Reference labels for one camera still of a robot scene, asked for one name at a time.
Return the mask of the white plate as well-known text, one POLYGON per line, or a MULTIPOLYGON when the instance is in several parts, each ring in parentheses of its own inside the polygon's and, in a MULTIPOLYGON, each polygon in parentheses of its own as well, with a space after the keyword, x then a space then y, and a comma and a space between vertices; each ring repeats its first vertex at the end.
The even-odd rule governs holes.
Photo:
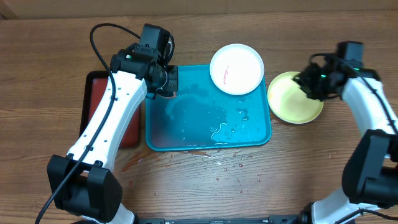
POLYGON ((229 44, 220 48, 210 62, 213 83, 229 95, 255 90, 264 77, 264 62, 250 46, 229 44))

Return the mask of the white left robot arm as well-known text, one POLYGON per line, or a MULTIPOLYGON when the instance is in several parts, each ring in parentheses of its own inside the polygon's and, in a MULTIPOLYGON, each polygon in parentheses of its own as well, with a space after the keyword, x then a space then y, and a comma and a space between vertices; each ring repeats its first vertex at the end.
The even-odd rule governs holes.
POLYGON ((119 145, 133 114, 147 94, 172 96, 178 68, 169 62, 174 48, 159 50, 134 44, 113 55, 104 67, 108 83, 85 130, 66 156, 53 155, 47 165, 51 203, 88 223, 134 223, 135 214, 121 202, 123 188, 113 175, 119 145))

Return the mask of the yellow plate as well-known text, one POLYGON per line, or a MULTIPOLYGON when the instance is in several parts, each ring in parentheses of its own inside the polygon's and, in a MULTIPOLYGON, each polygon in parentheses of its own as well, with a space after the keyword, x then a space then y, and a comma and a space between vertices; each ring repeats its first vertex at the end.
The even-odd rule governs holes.
POLYGON ((267 99, 272 112, 282 121, 305 124, 322 112, 323 102, 307 98, 293 77, 299 72, 281 73, 271 81, 267 99))

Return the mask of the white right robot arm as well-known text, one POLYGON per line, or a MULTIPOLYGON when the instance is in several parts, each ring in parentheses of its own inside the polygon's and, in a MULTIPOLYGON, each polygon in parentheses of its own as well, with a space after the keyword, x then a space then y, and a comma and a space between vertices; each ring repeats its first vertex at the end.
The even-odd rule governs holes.
POLYGON ((353 223, 364 214, 396 221, 380 212, 397 205, 397 169, 383 165, 386 156, 397 162, 397 116, 377 71, 347 63, 324 67, 311 63, 293 80, 313 100, 336 93, 351 109, 361 133, 343 169, 341 187, 308 204, 297 223, 353 223))

